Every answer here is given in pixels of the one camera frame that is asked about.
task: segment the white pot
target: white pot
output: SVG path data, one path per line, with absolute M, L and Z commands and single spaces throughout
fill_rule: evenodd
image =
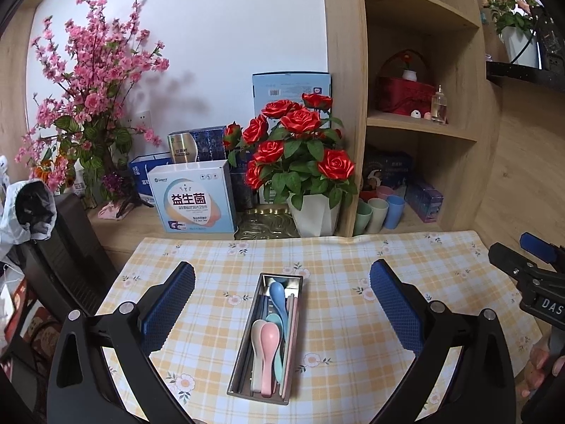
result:
M 508 53 L 509 57 L 508 60 L 512 62 L 528 42 L 529 35 L 526 35 L 523 31 L 517 29 L 516 27 L 505 27 L 502 30 L 500 38 L 502 39 L 502 42 L 506 47 L 506 52 Z M 535 36 L 532 38 L 532 42 L 530 42 L 529 46 L 517 59 L 515 64 L 531 66 L 534 68 L 540 67 L 537 53 L 537 41 Z
M 298 210 L 292 205 L 291 198 L 292 196 L 287 199 L 286 203 L 295 220 L 300 237 L 333 236 L 341 203 L 330 209 L 329 199 L 326 196 L 308 194 L 304 196 L 302 210 Z

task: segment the white wall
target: white wall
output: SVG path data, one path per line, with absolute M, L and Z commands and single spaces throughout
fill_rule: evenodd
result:
M 108 0 L 108 19 L 127 19 L 133 0 Z M 86 5 L 75 0 L 44 0 L 33 21 L 32 38 L 42 20 L 53 15 L 54 41 L 64 53 L 64 22 L 85 25 Z M 150 43 L 165 42 L 171 61 L 164 74 L 149 72 L 130 93 L 131 113 L 150 110 L 157 134 L 234 120 L 246 125 L 253 117 L 251 75 L 282 70 L 327 71 L 324 0 L 147 0 L 140 28 L 151 31 Z M 67 66 L 72 69 L 74 63 Z M 41 73 L 30 50 L 27 67 L 28 123 L 35 123 L 38 100 L 59 86 Z M 162 147 L 167 151 L 166 142 Z M 140 147 L 136 153 L 154 153 Z

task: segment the tablecloth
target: tablecloth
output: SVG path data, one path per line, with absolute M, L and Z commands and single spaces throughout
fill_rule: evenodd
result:
M 207 424 L 365 424 L 392 394 L 414 355 L 402 349 L 369 287 L 371 264 L 385 258 L 400 280 L 454 311 L 498 314 L 513 371 L 541 337 L 519 307 L 511 279 L 491 266 L 475 232 L 413 233 L 220 242 L 146 238 L 99 313 L 138 301 L 185 260 L 197 281 L 165 346 L 151 360 L 191 417 Z M 288 406 L 226 395 L 260 272 L 304 276 L 299 343 Z M 421 416 L 439 406 L 456 365 L 452 349 Z M 115 353 L 106 357 L 123 401 L 143 417 Z

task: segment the pink cup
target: pink cup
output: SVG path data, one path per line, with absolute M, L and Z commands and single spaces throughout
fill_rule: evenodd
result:
M 386 198 L 388 198 L 388 196 L 392 196 L 393 194 L 394 194 L 394 190 L 392 188 L 389 187 L 377 188 L 377 198 L 379 199 L 384 199 L 386 201 Z

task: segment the red basket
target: red basket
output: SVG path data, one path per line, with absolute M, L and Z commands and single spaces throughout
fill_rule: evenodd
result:
M 423 56 L 416 51 L 406 49 L 396 53 L 388 59 L 381 67 L 382 70 L 395 59 L 400 59 L 405 53 L 414 53 L 426 66 L 428 64 Z M 432 98 L 436 93 L 436 88 L 430 84 L 409 81 L 403 78 L 377 77 L 377 110 L 387 113 L 403 114 L 410 116 L 412 111 L 418 110 L 422 117 L 432 110 Z

